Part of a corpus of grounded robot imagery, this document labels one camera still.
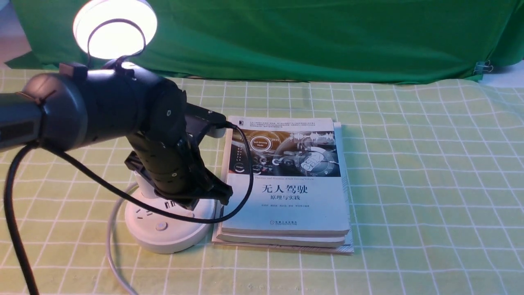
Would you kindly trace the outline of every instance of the black robot arm segment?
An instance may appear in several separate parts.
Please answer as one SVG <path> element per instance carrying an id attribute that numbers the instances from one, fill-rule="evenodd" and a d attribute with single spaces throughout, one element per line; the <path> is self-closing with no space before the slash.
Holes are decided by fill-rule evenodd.
<path id="1" fill-rule="evenodd" d="M 68 151 L 126 137 L 126 160 L 158 196 L 193 209 L 199 199 L 227 205 L 232 188 L 204 165 L 199 144 L 227 127 L 226 117 L 187 103 L 171 80 L 125 62 L 101 70 L 61 64 L 0 97 L 0 150 L 29 142 Z"/>
<path id="2" fill-rule="evenodd" d="M 38 138 L 42 113 L 21 93 L 0 93 L 0 152 Z"/>

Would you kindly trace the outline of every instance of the glowing light bulb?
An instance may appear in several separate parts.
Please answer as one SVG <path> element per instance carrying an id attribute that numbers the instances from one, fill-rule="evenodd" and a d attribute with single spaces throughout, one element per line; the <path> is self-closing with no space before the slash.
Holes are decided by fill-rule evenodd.
<path id="1" fill-rule="evenodd" d="M 144 33 L 146 45 L 156 33 L 157 16 L 145 0 L 91 0 L 80 9 L 73 22 L 73 34 L 78 46 L 87 52 L 91 32 L 103 22 L 117 18 L 135 23 Z M 134 26 L 110 23 L 93 34 L 89 52 L 96 58 L 114 59 L 135 54 L 143 46 L 142 35 Z"/>

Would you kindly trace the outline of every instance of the green backdrop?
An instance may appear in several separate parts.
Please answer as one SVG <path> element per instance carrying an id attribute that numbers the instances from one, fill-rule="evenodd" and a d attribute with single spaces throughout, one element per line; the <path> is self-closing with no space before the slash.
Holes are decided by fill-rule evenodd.
<path id="1" fill-rule="evenodd" d="M 13 68 L 86 62 L 86 0 L 12 0 L 32 52 Z M 524 0 L 150 0 L 159 27 L 134 60 L 167 76 L 426 83 L 524 58 Z"/>

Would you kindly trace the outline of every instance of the book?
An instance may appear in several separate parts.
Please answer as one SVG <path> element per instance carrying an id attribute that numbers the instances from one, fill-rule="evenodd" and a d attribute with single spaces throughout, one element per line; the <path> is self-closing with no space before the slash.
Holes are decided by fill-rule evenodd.
<path id="1" fill-rule="evenodd" d="M 351 254 L 341 125 L 329 118 L 229 120 L 248 137 L 255 179 L 242 210 L 214 226 L 212 242 Z M 216 217 L 232 211 L 247 190 L 247 154 L 238 132 L 226 133 L 222 168 L 234 194 Z"/>

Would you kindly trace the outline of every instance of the grid pattern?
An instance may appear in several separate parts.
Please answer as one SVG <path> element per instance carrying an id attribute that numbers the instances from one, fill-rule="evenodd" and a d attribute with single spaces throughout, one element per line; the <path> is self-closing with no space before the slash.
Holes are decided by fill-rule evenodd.
<path id="1" fill-rule="evenodd" d="M 0 91 L 18 91 L 36 73 L 0 71 Z M 140 294 L 522 293 L 524 89 L 459 80 L 424 86 L 175 81 L 191 103 L 226 115 L 340 121 L 355 254 L 218 246 L 208 236 L 185 252 L 154 255 L 134 243 L 120 214 L 115 256 Z M 201 145 L 217 174 L 223 145 L 223 139 Z M 129 151 L 118 139 L 70 154 L 124 188 L 133 180 L 123 165 Z M 14 154 L 0 154 L 2 175 Z M 15 210 L 42 293 L 124 293 L 104 256 L 115 200 L 44 151 L 22 164 Z M 0 295 L 24 292 L 2 226 Z"/>

